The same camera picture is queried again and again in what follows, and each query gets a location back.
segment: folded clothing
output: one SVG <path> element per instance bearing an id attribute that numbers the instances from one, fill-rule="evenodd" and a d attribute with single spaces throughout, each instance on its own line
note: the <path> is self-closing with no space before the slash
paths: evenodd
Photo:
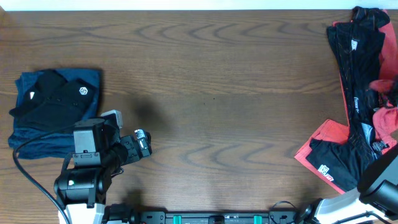
<path id="1" fill-rule="evenodd" d="M 387 24 L 389 29 L 380 32 Z M 394 33 L 388 15 L 379 9 L 361 7 L 353 9 L 351 22 L 336 22 L 327 28 L 340 68 L 349 127 L 325 121 L 295 158 L 340 193 L 355 188 L 367 166 L 385 152 L 383 149 L 391 148 L 380 141 L 380 127 L 374 126 L 373 114 L 380 102 L 378 93 L 369 88 L 379 78 L 381 63 L 394 55 L 383 50 L 391 43 L 391 35 L 387 40 L 384 38 L 385 31 Z"/>
<path id="2" fill-rule="evenodd" d="M 16 108 L 10 110 L 14 117 L 10 147 L 17 148 L 41 134 L 96 116 L 100 75 L 99 70 L 82 68 L 22 73 L 16 80 Z M 72 133 L 55 133 L 23 147 L 19 157 L 65 157 L 74 149 Z"/>

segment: white label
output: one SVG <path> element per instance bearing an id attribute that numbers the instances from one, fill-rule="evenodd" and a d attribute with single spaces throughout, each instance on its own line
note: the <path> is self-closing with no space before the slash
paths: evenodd
<path id="1" fill-rule="evenodd" d="M 359 113 L 358 100 L 359 100 L 358 97 L 354 97 L 354 105 L 357 113 Z"/>
<path id="2" fill-rule="evenodd" d="M 327 167 L 326 165 L 321 165 L 318 169 L 318 171 L 322 174 L 322 175 L 327 175 L 328 171 L 329 171 L 329 167 Z"/>
<path id="3" fill-rule="evenodd" d="M 329 181 L 334 181 L 334 178 L 333 178 L 330 174 L 325 175 L 325 177 L 326 177 Z"/>
<path id="4" fill-rule="evenodd" d="M 356 46 L 358 46 L 358 41 L 351 40 L 351 50 L 356 50 Z"/>

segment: clothing tag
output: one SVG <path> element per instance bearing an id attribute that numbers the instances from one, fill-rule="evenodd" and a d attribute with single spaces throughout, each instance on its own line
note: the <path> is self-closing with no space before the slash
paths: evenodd
<path id="1" fill-rule="evenodd" d="M 384 143 L 384 141 L 376 141 L 372 143 L 372 147 L 375 151 L 382 151 L 383 149 L 387 149 L 389 147 L 388 144 Z"/>
<path id="2" fill-rule="evenodd" d="M 358 41 L 351 39 L 351 50 L 356 50 L 356 46 L 358 46 Z"/>
<path id="3" fill-rule="evenodd" d="M 368 124 L 365 124 L 365 123 L 361 123 L 361 125 L 362 125 L 363 133 L 365 135 L 366 142 L 367 142 L 368 146 L 370 146 L 371 141 L 374 138 L 373 137 L 374 136 L 373 127 Z"/>
<path id="4" fill-rule="evenodd" d="M 334 181 L 334 178 L 333 178 L 330 174 L 328 174 L 329 167 L 327 167 L 326 165 L 323 165 L 323 164 L 322 164 L 322 165 L 319 167 L 318 171 L 319 171 L 322 175 L 324 175 L 329 181 Z"/>

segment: black mount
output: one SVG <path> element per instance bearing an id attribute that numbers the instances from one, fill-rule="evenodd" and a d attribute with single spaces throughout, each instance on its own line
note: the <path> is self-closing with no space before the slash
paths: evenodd
<path id="1" fill-rule="evenodd" d="M 75 124 L 75 153 L 73 169 L 65 168 L 55 180 L 54 190 L 58 203 L 66 205 L 106 203 L 106 192 L 112 177 L 120 174 L 121 166 L 150 156 L 150 134 L 138 129 L 134 136 L 120 138 L 117 114 L 79 121 Z"/>
<path id="2" fill-rule="evenodd" d="M 359 200 L 398 219 L 398 147 L 390 149 L 364 172 L 357 188 Z"/>
<path id="3" fill-rule="evenodd" d="M 128 224 L 294 224 L 297 212 L 293 209 L 252 213 L 135 213 L 125 205 L 105 208 L 102 224 L 121 221 Z"/>

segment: red fabric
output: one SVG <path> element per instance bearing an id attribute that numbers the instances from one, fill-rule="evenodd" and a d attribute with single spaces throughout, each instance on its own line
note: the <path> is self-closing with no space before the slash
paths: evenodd
<path id="1" fill-rule="evenodd" d="M 391 137 L 391 133 L 398 129 L 398 108 L 380 108 L 373 115 L 373 124 L 376 139 L 381 139 L 390 146 L 382 151 L 384 154 L 397 144 L 397 140 Z"/>
<path id="2" fill-rule="evenodd" d="M 379 93 L 388 93 L 393 86 L 393 80 L 376 80 L 369 85 L 372 90 L 376 90 Z"/>
<path id="3" fill-rule="evenodd" d="M 384 39 L 383 48 L 380 54 L 380 75 L 381 80 L 392 80 L 394 76 L 398 75 L 398 51 L 397 42 L 394 28 L 391 22 L 379 29 L 381 32 L 386 34 Z M 397 144 L 397 141 L 393 139 L 390 134 L 398 129 L 398 108 L 379 109 L 373 116 L 373 125 L 376 131 L 376 139 L 383 140 L 389 145 L 389 148 L 384 149 L 382 152 L 386 153 L 390 148 Z M 326 120 L 310 137 L 310 139 L 297 151 L 295 158 L 306 168 L 312 171 L 315 175 L 319 176 L 323 181 L 332 186 L 337 192 L 343 194 L 344 191 L 337 187 L 333 182 L 328 180 L 323 176 L 317 168 L 311 165 L 306 157 L 311 153 L 312 149 L 310 147 L 311 139 L 321 139 L 324 141 L 336 142 L 339 144 L 344 144 L 348 140 L 349 127 L 339 124 L 333 120 Z"/>

